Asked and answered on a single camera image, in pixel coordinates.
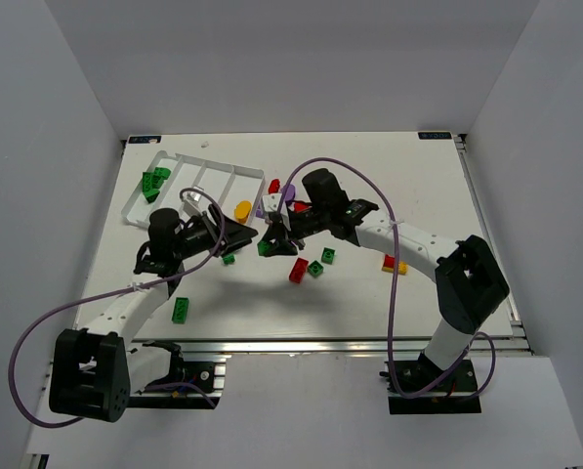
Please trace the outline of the small green number lego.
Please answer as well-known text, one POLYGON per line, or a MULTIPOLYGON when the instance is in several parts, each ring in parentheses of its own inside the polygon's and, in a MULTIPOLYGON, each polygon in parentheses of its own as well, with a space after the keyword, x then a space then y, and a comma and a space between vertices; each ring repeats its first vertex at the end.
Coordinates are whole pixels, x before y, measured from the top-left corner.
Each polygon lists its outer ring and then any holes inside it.
POLYGON ((233 265, 236 262, 235 256, 233 254, 228 254, 222 258, 222 262, 226 266, 233 265))

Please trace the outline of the yellow oval lego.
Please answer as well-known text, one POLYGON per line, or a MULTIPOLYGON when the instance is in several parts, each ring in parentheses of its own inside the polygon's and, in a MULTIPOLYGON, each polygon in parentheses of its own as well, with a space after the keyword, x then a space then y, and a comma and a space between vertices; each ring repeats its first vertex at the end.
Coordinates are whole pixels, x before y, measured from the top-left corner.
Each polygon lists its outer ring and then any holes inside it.
POLYGON ((252 210, 251 202, 248 200, 242 200, 236 205, 234 209, 234 217, 236 220, 243 223, 245 220, 248 219, 251 210, 252 210))

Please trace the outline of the green rectangular lego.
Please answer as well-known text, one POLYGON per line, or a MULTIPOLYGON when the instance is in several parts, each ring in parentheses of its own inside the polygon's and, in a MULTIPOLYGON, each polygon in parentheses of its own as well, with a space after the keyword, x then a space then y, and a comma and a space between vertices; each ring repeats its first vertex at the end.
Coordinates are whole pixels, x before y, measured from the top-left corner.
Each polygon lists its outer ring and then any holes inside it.
POLYGON ((143 193, 143 196, 147 203, 153 203, 159 196, 160 191, 157 189, 152 189, 143 193))

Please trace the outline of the green small cube lego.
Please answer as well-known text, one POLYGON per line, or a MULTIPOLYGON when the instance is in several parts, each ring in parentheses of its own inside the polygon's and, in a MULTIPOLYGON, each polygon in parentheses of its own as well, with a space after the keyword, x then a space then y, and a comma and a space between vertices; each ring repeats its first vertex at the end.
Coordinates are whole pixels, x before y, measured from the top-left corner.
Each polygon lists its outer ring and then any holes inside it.
POLYGON ((164 183, 164 180, 160 177, 153 176, 152 177, 152 187, 154 189, 160 189, 164 183))

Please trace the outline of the green lego pair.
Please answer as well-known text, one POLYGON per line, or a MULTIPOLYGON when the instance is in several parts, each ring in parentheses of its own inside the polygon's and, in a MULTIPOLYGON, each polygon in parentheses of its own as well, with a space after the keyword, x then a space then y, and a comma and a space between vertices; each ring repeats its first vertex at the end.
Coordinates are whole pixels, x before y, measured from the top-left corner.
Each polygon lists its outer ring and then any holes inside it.
POLYGON ((150 172, 144 172, 142 176, 142 192, 149 192, 154 188, 153 182, 154 174, 150 172))

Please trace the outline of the green square lego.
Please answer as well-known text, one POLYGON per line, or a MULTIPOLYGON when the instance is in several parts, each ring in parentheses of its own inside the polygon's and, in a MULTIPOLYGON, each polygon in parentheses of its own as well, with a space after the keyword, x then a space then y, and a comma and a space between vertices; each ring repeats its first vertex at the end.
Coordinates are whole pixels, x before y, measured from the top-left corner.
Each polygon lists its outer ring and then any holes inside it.
POLYGON ((165 167, 156 167, 154 169, 154 175, 164 180, 167 180, 171 175, 171 170, 165 167))

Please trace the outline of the green long lego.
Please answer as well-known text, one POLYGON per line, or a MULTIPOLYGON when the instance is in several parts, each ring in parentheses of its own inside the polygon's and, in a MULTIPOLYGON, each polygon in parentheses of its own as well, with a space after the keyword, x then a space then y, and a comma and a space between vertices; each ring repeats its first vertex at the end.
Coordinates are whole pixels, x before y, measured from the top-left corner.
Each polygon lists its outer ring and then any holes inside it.
POLYGON ((189 299, 187 297, 178 297, 175 300, 171 321, 173 324, 184 324, 187 320, 189 308, 189 299))

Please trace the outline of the red yellow lego stack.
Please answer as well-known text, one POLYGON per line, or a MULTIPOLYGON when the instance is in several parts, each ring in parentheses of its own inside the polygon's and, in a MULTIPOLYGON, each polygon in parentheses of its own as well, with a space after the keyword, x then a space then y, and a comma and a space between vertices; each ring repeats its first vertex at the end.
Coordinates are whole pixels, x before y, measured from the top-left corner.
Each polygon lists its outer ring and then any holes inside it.
POLYGON ((396 261, 393 256, 385 254, 381 270, 386 273, 398 273, 405 276, 408 272, 408 265, 403 261, 396 261))

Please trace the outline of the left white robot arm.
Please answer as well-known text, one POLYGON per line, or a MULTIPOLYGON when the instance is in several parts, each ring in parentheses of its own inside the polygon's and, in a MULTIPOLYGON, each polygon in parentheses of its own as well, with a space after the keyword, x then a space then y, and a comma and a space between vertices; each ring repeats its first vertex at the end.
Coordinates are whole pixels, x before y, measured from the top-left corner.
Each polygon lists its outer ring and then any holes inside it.
POLYGON ((136 345, 133 340, 151 315, 174 296, 186 259, 201 253, 231 254, 258 234, 216 206, 188 221, 173 208, 157 209, 149 217, 147 232, 130 291, 118 295, 82 328, 58 336, 49 393, 52 412, 114 422, 132 394, 186 380, 178 345, 166 341, 136 345))

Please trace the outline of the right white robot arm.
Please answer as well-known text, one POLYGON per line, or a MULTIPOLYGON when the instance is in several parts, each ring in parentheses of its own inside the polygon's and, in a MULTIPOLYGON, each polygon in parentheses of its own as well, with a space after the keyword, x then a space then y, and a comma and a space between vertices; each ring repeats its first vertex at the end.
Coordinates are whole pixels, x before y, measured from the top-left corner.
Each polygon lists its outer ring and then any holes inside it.
POLYGON ((402 261, 425 275, 437 290, 441 320, 429 344, 409 371, 389 373, 396 390, 410 397, 430 391, 446 379, 482 325, 510 293, 487 242, 470 235, 454 240, 430 234, 365 199, 350 199, 325 168, 307 174, 303 185, 309 206, 288 208, 280 193, 267 194, 261 206, 269 222, 265 256, 297 255, 305 238, 329 232, 335 238, 402 261))

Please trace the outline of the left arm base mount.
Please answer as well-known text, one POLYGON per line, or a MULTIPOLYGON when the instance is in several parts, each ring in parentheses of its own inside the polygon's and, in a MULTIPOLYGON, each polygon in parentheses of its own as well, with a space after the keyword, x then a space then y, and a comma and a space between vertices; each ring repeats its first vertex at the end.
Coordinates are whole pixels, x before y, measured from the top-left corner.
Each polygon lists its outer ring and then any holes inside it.
POLYGON ((126 352, 129 408, 214 409, 220 401, 226 359, 185 352, 172 342, 151 341, 126 352))

